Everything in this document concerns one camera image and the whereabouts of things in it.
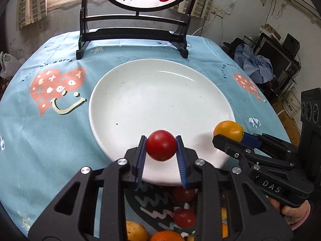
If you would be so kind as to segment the right hand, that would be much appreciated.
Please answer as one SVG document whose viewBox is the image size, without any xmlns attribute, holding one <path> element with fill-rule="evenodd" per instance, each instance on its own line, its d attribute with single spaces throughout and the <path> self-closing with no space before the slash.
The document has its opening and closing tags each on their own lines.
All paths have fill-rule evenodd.
<svg viewBox="0 0 321 241">
<path fill-rule="evenodd" d="M 291 230 L 300 227 L 310 215 L 311 205 L 308 200 L 305 200 L 298 208 L 292 208 L 290 206 L 282 207 L 278 201 L 271 197 L 269 197 L 268 200 L 278 212 L 284 215 L 286 218 L 285 221 L 290 226 Z"/>
</svg>

